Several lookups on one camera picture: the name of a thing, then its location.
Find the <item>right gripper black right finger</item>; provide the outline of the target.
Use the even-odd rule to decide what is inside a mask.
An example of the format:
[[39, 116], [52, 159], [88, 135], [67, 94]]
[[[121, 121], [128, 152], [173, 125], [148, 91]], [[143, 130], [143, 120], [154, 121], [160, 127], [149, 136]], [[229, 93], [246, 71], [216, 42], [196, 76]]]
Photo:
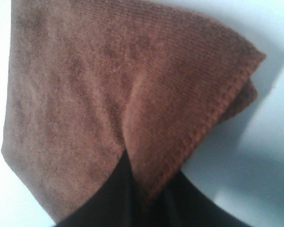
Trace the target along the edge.
[[178, 172], [156, 203], [157, 227], [233, 227], [234, 219]]

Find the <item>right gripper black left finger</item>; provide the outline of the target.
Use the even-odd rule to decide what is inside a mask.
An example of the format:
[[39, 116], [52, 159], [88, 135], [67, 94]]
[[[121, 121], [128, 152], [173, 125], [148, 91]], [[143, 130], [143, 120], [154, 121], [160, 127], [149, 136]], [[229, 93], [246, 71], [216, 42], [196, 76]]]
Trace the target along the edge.
[[141, 227], [136, 188], [126, 151], [100, 189], [57, 227]]

